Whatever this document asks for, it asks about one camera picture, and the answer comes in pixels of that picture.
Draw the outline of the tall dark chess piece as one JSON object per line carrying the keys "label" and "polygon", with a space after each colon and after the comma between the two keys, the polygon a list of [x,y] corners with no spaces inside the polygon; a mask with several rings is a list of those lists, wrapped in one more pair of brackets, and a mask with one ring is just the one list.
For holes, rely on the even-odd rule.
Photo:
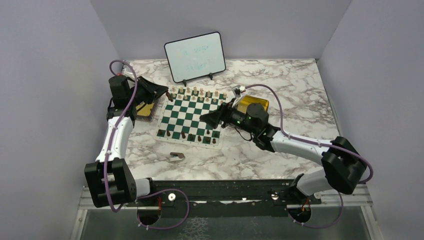
{"label": "tall dark chess piece", "polygon": [[169,92],[167,92],[167,93],[166,93],[166,96],[167,96],[167,98],[168,98],[168,100],[169,100],[170,102],[172,102],[172,101],[173,101],[172,96],[171,96],[171,94],[170,94]]}

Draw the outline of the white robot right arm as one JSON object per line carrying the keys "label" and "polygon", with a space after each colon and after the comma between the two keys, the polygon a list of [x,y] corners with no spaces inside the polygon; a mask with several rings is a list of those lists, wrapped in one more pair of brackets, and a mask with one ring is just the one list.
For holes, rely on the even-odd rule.
{"label": "white robot right arm", "polygon": [[320,141],[283,133],[269,123],[269,114],[259,103],[250,104],[245,112],[223,103],[199,119],[214,129],[231,126],[245,131],[261,150],[295,155],[322,166],[322,170],[298,175],[290,184],[287,194],[296,204],[327,190],[350,195],[366,171],[367,165],[347,139],[338,136]]}

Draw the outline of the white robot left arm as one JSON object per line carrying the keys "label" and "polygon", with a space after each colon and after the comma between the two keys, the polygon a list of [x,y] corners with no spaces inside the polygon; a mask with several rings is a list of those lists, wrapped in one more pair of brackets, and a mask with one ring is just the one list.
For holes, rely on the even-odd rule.
{"label": "white robot left arm", "polygon": [[166,95],[169,88],[139,76],[133,87],[131,77],[113,76],[108,80],[112,98],[107,109],[107,131],[103,146],[95,161],[84,167],[85,179],[96,208],[123,206],[138,199],[144,205],[157,200],[157,191],[149,181],[140,184],[132,176],[125,161],[127,145],[137,120],[137,106],[152,104]]}

